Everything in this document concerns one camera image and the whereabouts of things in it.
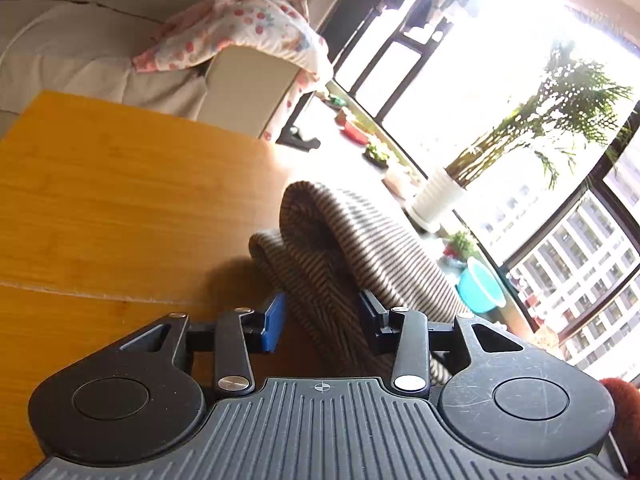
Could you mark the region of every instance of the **pink polka dot fabric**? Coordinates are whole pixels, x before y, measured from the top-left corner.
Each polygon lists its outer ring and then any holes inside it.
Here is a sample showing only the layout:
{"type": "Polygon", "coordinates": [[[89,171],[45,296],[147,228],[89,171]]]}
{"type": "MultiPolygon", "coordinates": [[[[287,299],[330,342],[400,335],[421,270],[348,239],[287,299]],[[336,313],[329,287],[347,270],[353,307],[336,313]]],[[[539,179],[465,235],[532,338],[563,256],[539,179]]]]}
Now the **pink polka dot fabric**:
{"type": "Polygon", "coordinates": [[[251,47],[300,67],[262,134],[271,142],[300,96],[322,88],[334,74],[326,42],[308,24],[306,0],[204,0],[172,16],[154,39],[154,46],[132,59],[139,73],[190,68],[230,45],[251,47]]]}

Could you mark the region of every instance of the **black bracket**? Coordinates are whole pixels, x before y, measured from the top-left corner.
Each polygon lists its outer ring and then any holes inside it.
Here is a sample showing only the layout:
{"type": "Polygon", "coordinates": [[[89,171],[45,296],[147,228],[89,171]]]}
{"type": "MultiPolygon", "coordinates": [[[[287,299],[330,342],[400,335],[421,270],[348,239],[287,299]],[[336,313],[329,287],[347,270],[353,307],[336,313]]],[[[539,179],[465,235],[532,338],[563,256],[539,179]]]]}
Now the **black bracket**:
{"type": "Polygon", "coordinates": [[[216,323],[190,326],[186,343],[192,359],[194,352],[214,353],[212,384],[203,388],[207,400],[242,397],[255,390],[249,354],[275,350],[284,325],[285,299],[280,292],[258,310],[239,307],[224,312],[216,323]]]}
{"type": "Polygon", "coordinates": [[[430,322],[422,312],[405,306],[387,310],[370,290],[360,293],[360,325],[374,355],[396,354],[389,389],[403,396],[427,397],[430,351],[448,353],[453,348],[453,325],[430,322]]]}

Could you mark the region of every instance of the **stuffed toy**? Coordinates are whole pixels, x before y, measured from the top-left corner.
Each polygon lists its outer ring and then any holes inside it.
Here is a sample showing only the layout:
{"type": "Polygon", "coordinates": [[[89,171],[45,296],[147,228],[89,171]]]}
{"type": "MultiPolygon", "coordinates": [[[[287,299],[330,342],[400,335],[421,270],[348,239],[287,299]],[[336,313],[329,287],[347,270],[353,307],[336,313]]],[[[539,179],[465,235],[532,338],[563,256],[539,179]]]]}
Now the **stuffed toy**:
{"type": "Polygon", "coordinates": [[[640,392],[622,379],[600,381],[616,407],[611,433],[629,469],[629,480],[640,480],[640,392]]]}

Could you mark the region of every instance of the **green plant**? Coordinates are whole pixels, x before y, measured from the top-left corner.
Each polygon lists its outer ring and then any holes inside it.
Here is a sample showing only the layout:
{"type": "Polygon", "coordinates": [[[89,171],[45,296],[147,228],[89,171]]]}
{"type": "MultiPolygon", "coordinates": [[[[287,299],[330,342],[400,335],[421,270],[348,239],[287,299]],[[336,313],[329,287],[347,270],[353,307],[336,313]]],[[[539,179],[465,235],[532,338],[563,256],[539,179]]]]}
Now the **green plant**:
{"type": "Polygon", "coordinates": [[[457,259],[465,261],[477,249],[476,239],[471,232],[460,230],[449,240],[449,247],[457,259]]]}
{"type": "Polygon", "coordinates": [[[461,187],[466,188],[503,155],[524,148],[533,150],[553,189],[560,175],[558,156],[573,171],[577,149],[592,142],[606,147],[607,131],[616,127],[613,105],[620,98],[630,98],[632,89],[614,83],[600,63],[573,59],[573,49],[573,43],[556,44],[536,94],[446,167],[461,187]]]}
{"type": "Polygon", "coordinates": [[[369,144],[365,149],[365,153],[374,160],[384,162],[398,162],[398,156],[386,145],[386,142],[382,142],[376,136],[369,137],[369,144]]]}

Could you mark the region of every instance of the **blue plastic basin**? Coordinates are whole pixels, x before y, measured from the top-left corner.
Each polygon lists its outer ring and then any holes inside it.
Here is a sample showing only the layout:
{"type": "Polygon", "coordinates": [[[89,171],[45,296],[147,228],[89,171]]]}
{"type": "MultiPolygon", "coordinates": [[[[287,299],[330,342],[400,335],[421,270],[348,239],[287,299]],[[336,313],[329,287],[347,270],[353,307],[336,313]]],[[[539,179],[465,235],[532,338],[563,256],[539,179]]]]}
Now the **blue plastic basin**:
{"type": "Polygon", "coordinates": [[[457,289],[462,301],[475,314],[489,312],[492,308],[503,307],[507,303],[494,275],[474,257],[466,262],[466,269],[460,276],[457,289]]]}

